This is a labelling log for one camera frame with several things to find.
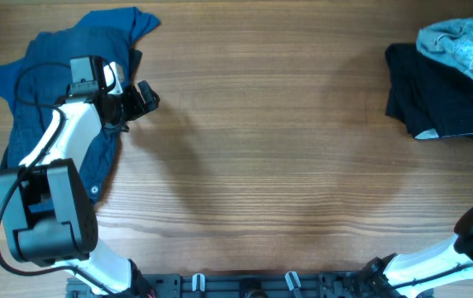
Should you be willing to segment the light blue denim shorts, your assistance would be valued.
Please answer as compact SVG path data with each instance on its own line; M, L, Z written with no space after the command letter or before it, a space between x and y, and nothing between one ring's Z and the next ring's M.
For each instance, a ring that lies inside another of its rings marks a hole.
M438 22L418 32L417 51L473 80L473 17Z

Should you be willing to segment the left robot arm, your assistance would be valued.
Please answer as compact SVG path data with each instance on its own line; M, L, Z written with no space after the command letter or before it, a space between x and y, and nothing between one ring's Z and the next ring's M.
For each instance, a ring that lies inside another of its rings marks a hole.
M160 97L146 81L122 86L122 67L100 56L66 67L72 81L49 106L50 126L18 166L0 171L0 266L18 276L66 271L94 296L153 297L136 264L99 239L79 170L102 130L128 132Z

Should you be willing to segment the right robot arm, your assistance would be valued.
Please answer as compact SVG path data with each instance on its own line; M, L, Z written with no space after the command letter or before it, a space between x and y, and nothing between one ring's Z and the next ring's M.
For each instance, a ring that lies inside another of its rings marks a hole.
M454 235L422 251L375 258L356 278L356 290L378 297L415 298L439 286L473 280L473 207Z

